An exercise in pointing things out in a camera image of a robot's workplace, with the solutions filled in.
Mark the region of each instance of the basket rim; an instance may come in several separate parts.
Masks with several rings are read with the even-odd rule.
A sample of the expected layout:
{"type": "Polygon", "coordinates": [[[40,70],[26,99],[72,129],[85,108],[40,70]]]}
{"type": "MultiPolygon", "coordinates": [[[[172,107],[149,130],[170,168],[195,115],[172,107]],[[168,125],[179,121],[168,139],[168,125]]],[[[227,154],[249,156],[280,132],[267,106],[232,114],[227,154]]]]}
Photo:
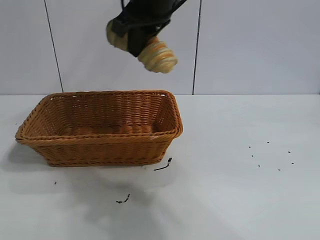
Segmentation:
{"type": "Polygon", "coordinates": [[[114,91],[78,91],[78,92],[61,92],[61,93],[52,93],[45,96],[32,110],[32,112],[28,115],[28,117],[23,121],[22,125],[19,127],[17,133],[15,134],[15,138],[18,142],[56,142],[56,141],[67,141],[67,140],[89,140],[89,139],[103,139],[107,138],[109,140],[114,140],[118,142],[119,139],[128,139],[129,141],[134,141],[134,138],[144,137],[146,140],[150,139],[150,137],[154,139],[169,139],[169,138],[177,138],[182,134],[183,125],[180,117],[180,112],[178,109],[178,105],[176,102],[175,96],[166,90],[114,90],[114,91]],[[29,121],[33,120],[33,118],[37,115],[37,110],[42,107],[42,105],[48,100],[56,97],[77,97],[77,96],[87,96],[87,95],[132,95],[132,94],[157,94],[157,95],[165,95],[169,98],[171,105],[174,109],[175,116],[175,128],[170,131],[159,131],[154,133],[102,133],[102,134],[82,134],[82,135],[52,135],[52,136],[27,136],[24,134],[25,128],[28,126],[29,121]]]}

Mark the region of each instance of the striped object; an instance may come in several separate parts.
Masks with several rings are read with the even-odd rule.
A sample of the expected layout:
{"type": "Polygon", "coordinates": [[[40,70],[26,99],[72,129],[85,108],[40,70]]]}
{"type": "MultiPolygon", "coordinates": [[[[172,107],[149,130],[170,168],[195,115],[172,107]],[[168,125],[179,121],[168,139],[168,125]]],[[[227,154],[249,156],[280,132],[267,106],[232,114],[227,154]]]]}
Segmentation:
{"type": "MultiPolygon", "coordinates": [[[[112,31],[112,21],[106,26],[106,37],[108,42],[116,48],[128,51],[128,34],[119,37],[112,31]]],[[[144,67],[155,73],[170,73],[178,63],[174,52],[168,48],[165,42],[159,41],[158,37],[153,37],[137,57],[144,67]]]]}

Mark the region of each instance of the white tabletop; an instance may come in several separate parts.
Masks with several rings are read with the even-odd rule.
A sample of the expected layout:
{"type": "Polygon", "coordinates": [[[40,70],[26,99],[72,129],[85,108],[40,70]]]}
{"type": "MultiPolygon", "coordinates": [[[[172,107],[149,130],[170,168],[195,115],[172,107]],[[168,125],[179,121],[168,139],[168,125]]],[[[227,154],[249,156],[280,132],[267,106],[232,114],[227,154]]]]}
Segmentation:
{"type": "Polygon", "coordinates": [[[161,163],[84,168],[15,143],[41,98],[0,96],[0,239],[320,239],[320,95],[178,96],[161,163]]]}

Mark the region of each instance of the woven basket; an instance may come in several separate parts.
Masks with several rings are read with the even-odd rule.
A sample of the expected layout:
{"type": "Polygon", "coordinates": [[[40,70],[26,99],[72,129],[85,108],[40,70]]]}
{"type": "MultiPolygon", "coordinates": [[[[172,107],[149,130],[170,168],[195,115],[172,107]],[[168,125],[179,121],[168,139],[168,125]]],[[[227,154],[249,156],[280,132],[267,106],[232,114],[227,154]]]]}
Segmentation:
{"type": "Polygon", "coordinates": [[[70,92],[42,99],[15,138],[54,167],[130,166],[160,162],[182,131],[167,91],[70,92]]]}

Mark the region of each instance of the black speck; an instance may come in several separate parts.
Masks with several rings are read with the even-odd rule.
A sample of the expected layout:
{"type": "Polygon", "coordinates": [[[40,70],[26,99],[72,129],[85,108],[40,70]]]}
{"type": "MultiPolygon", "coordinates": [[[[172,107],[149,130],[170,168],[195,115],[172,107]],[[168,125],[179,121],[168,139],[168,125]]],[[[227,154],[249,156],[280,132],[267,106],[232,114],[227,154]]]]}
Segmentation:
{"type": "Polygon", "coordinates": [[[126,197],[126,199],[124,201],[116,201],[117,204],[124,204],[126,203],[130,198],[130,194],[128,194],[128,196],[126,197]]]}
{"type": "Polygon", "coordinates": [[[158,169],[153,169],[153,171],[158,171],[158,170],[166,169],[167,167],[170,166],[171,161],[172,161],[172,157],[169,158],[168,163],[167,163],[166,166],[161,167],[161,168],[158,168],[158,169]]]}

